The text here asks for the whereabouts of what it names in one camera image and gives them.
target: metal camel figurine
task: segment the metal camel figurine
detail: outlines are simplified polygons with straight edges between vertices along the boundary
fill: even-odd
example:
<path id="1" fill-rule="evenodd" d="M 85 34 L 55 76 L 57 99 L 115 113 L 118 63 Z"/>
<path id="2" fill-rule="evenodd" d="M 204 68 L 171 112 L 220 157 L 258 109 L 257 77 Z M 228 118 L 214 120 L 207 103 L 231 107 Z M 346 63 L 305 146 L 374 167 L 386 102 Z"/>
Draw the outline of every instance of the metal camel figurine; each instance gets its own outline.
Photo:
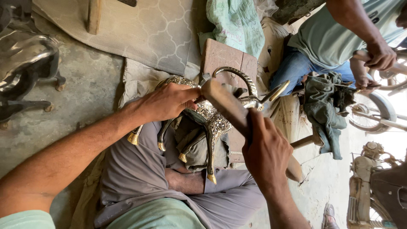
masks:
<path id="1" fill-rule="evenodd" d="M 284 91 L 284 89 L 288 86 L 289 81 L 286 81 L 279 85 L 276 89 L 272 90 L 269 92 L 262 100 L 259 100 L 257 97 L 257 90 L 256 87 L 253 83 L 253 81 L 249 78 L 248 75 L 245 73 L 231 67 L 220 67 L 215 72 L 213 73 L 213 77 L 216 77 L 216 75 L 222 71 L 227 71 L 236 74 L 240 78 L 244 80 L 244 82 L 247 85 L 248 88 L 248 96 L 238 98 L 238 100 L 244 105 L 245 108 L 256 108 L 257 110 L 262 110 L 263 109 L 263 104 L 267 101 L 273 101 L 275 98 L 281 94 L 281 92 Z M 200 87 L 198 84 L 196 84 L 194 81 L 189 80 L 187 78 L 181 77 L 181 76 L 174 76 L 172 78 L 165 79 L 161 81 L 157 87 L 160 88 L 164 84 L 168 83 L 176 83 L 176 84 L 185 84 L 190 86 L 191 88 L 195 87 Z M 208 101 L 202 101 L 200 103 L 197 103 L 198 109 L 191 110 L 191 109 L 185 109 L 183 110 L 183 115 L 191 118 L 195 122 L 197 122 L 200 125 L 203 125 L 206 130 L 206 140 L 208 143 L 208 167 L 207 167 L 207 173 L 208 173 L 208 179 L 211 180 L 214 184 L 216 184 L 216 178 L 214 175 L 214 150 L 215 150 L 215 144 L 218 140 L 218 138 L 222 135 L 225 134 L 233 129 L 233 126 L 230 124 L 228 120 L 221 115 L 216 108 L 212 106 L 212 104 Z M 164 134 L 167 128 L 170 126 L 171 122 L 174 119 L 169 119 L 163 121 L 163 125 L 158 133 L 158 148 L 162 151 L 165 151 L 164 147 Z M 140 135 L 141 129 L 143 125 L 137 127 L 133 131 L 130 132 L 129 136 L 127 137 L 127 140 L 131 142 L 134 145 L 138 145 L 138 136 Z M 183 162 L 186 162 L 186 156 L 183 153 L 180 153 L 179 159 L 182 160 Z"/>

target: polished metal sculpture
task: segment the polished metal sculpture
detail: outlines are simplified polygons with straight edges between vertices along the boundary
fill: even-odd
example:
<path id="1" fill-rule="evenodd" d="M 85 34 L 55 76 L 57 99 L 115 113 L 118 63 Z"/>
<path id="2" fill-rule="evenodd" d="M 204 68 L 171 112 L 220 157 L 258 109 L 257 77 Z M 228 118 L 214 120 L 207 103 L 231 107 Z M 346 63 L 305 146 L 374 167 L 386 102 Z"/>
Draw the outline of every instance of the polished metal sculpture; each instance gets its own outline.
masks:
<path id="1" fill-rule="evenodd" d="M 42 34 L 31 18 L 30 0 L 0 0 L 0 129 L 7 129 L 9 119 L 28 107 L 53 109 L 48 101 L 25 101 L 40 79 L 57 79 L 56 89 L 63 90 L 65 78 L 59 74 L 57 41 Z"/>
<path id="2" fill-rule="evenodd" d="M 244 105 L 245 108 L 256 108 L 257 110 L 262 110 L 263 109 L 263 104 L 266 101 L 273 101 L 275 98 L 281 94 L 284 89 L 288 86 L 289 81 L 286 81 L 279 85 L 277 88 L 273 89 L 271 92 L 269 92 L 262 100 L 259 100 L 257 97 L 257 90 L 256 86 L 254 85 L 253 81 L 249 78 L 248 75 L 245 73 L 231 67 L 221 67 L 215 70 L 213 73 L 213 77 L 216 77 L 216 75 L 222 71 L 227 71 L 236 74 L 240 78 L 244 80 L 244 82 L 247 85 L 248 88 L 248 96 L 238 98 L 238 100 Z M 190 86 L 191 88 L 195 87 L 200 87 L 198 84 L 196 84 L 194 81 L 189 80 L 187 78 L 181 77 L 181 76 L 174 76 L 172 78 L 168 78 L 164 81 L 161 81 L 157 87 L 161 87 L 163 84 L 167 83 L 176 83 L 176 84 L 185 84 Z M 218 138 L 222 135 L 225 134 L 233 129 L 233 126 L 230 124 L 228 120 L 223 117 L 222 114 L 220 114 L 216 108 L 213 107 L 213 105 L 208 101 L 202 101 L 197 103 L 198 109 L 191 110 L 191 109 L 185 109 L 183 111 L 183 115 L 191 118 L 195 122 L 197 122 L 200 125 L 203 125 L 206 130 L 206 141 L 208 144 L 208 166 L 207 166 L 207 173 L 208 176 L 207 178 L 211 180 L 214 184 L 216 184 L 216 177 L 214 175 L 214 150 L 215 150 L 215 144 L 218 140 Z M 169 119 L 163 121 L 163 125 L 158 133 L 158 148 L 162 151 L 165 151 L 164 147 L 164 134 L 171 122 L 174 119 Z M 138 145 L 138 136 L 140 135 L 141 129 L 143 125 L 137 127 L 133 131 L 130 132 L 128 135 L 127 140 L 129 140 L 132 144 Z M 186 155 L 183 153 L 180 153 L 179 159 L 182 160 L 183 162 L 186 162 Z"/>

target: green shirt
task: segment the green shirt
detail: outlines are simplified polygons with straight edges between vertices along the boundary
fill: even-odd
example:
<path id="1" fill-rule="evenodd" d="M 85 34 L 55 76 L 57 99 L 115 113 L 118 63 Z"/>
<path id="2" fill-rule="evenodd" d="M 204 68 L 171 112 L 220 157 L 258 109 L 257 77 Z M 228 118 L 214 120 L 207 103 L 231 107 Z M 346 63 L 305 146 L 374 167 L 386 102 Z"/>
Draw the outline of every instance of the green shirt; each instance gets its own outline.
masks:
<path id="1" fill-rule="evenodd" d="M 362 3 L 387 43 L 404 32 L 403 28 L 396 26 L 396 18 L 405 0 L 368 0 Z M 300 26 L 288 46 L 298 48 L 314 64 L 333 69 L 350 59 L 355 50 L 365 48 L 366 43 L 337 23 L 324 6 Z"/>
<path id="2" fill-rule="evenodd" d="M 55 229 L 50 214 L 41 210 L 22 211 L 0 218 L 0 229 Z M 126 212 L 107 229 L 185 228 L 205 229 L 197 215 L 182 201 L 162 198 Z"/>

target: gray trousers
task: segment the gray trousers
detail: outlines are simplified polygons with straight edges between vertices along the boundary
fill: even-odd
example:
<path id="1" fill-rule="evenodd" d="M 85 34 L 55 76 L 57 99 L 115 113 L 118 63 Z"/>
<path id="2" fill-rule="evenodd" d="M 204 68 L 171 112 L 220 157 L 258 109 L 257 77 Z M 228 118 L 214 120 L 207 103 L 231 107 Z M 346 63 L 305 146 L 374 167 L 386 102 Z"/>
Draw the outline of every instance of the gray trousers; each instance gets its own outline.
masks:
<path id="1" fill-rule="evenodd" d="M 265 199 L 247 170 L 215 170 L 217 185 L 206 179 L 204 194 L 186 196 L 169 190 L 164 169 L 183 166 L 178 159 L 174 130 L 169 128 L 164 144 L 167 151 L 157 146 L 161 122 L 144 125 L 139 145 L 123 137 L 106 154 L 101 178 L 101 203 L 95 227 L 103 227 L 125 212 L 149 201 L 175 198 L 184 201 L 210 228 L 238 228 L 246 224 L 253 213 L 265 205 Z"/>

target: patterned mat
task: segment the patterned mat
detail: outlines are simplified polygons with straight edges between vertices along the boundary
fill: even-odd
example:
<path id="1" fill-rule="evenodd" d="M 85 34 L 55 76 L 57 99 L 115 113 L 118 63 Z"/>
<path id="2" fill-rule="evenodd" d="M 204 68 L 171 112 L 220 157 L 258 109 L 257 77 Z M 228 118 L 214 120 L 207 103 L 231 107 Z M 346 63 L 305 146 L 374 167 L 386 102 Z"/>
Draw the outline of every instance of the patterned mat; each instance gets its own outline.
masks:
<path id="1" fill-rule="evenodd" d="M 33 0 L 34 11 L 73 38 L 149 67 L 183 75 L 192 37 L 192 0 L 102 1 L 98 35 L 86 31 L 87 0 Z"/>

